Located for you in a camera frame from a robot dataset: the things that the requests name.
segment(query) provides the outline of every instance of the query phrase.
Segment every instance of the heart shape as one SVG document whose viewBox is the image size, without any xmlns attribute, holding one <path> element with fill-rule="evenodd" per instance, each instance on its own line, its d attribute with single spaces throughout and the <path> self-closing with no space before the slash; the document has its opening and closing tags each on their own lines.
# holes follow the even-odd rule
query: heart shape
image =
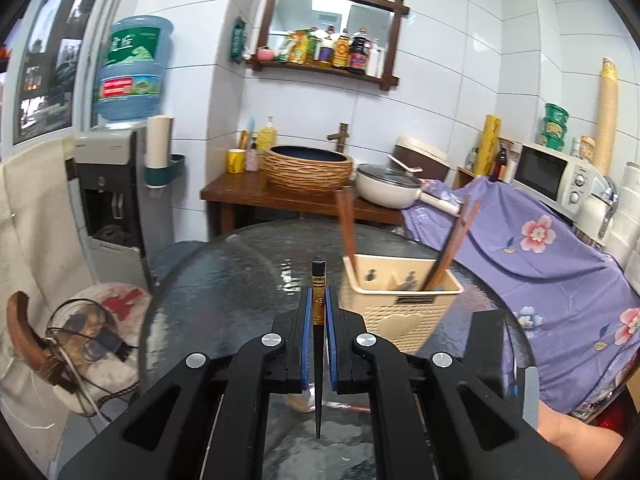
<svg viewBox="0 0 640 480">
<path fill-rule="evenodd" d="M 376 333 L 385 339 L 391 340 L 415 330 L 421 322 L 422 316 L 420 314 L 408 314 L 407 316 L 391 314 L 380 320 L 376 327 Z"/>
</svg>

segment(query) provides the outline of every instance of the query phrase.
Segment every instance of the water bottle jug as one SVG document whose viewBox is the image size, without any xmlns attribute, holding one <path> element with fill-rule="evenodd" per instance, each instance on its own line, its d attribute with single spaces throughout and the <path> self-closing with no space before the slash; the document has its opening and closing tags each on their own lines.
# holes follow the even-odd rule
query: water bottle jug
<svg viewBox="0 0 640 480">
<path fill-rule="evenodd" d="M 131 16 L 113 24 L 95 104 L 103 118 L 135 121 L 156 113 L 173 30 L 160 16 Z"/>
</svg>

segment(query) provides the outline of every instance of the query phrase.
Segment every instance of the blue flower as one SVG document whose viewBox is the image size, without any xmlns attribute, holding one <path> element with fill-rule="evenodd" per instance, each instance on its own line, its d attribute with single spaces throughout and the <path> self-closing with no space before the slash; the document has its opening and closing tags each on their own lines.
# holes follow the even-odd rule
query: blue flower
<svg viewBox="0 0 640 480">
<path fill-rule="evenodd" d="M 520 326 L 523 327 L 524 333 L 529 339 L 540 332 L 539 327 L 542 325 L 543 317 L 540 314 L 536 314 L 532 306 L 524 306 L 520 312 L 513 312 L 513 315 Z"/>
</svg>

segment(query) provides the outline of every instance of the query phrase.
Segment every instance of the woven basin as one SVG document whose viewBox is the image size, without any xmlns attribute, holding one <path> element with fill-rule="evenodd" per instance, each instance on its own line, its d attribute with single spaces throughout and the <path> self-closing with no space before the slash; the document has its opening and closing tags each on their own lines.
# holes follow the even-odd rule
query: woven basin
<svg viewBox="0 0 640 480">
<path fill-rule="evenodd" d="M 307 194 L 340 189 L 353 167 L 350 156 L 304 146 L 273 146 L 262 157 L 264 173 L 274 186 Z"/>
</svg>

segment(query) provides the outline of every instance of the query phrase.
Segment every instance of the stack of green containers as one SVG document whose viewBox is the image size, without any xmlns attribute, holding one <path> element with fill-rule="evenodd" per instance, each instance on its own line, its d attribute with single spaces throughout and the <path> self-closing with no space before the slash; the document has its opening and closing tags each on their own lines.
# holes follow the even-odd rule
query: stack of green containers
<svg viewBox="0 0 640 480">
<path fill-rule="evenodd" d="M 566 133 L 566 120 L 569 114 L 558 105 L 547 103 L 544 128 L 540 135 L 540 144 L 561 152 L 564 148 L 564 134 Z"/>
</svg>

